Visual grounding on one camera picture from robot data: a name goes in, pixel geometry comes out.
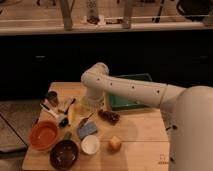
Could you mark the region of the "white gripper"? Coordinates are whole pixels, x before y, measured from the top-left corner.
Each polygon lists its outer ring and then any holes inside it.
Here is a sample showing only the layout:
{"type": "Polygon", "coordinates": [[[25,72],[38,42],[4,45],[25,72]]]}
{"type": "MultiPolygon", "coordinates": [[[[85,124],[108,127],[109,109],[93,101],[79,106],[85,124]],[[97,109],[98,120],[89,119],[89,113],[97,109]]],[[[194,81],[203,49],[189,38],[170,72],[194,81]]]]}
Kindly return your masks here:
{"type": "Polygon", "coordinates": [[[102,90],[87,87],[85,100],[90,107],[98,108],[103,105],[104,93],[102,90]]]}

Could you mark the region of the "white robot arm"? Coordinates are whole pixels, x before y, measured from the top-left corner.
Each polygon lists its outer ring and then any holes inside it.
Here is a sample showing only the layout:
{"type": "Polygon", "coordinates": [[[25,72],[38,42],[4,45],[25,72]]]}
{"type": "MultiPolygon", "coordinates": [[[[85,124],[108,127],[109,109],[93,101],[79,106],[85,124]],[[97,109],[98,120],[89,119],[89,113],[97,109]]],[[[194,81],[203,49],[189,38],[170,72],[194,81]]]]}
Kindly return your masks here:
{"type": "Polygon", "coordinates": [[[213,171],[213,87],[183,88],[112,77],[102,62],[87,69],[81,82],[91,106],[99,105],[108,92],[170,116],[168,171],[213,171]]]}

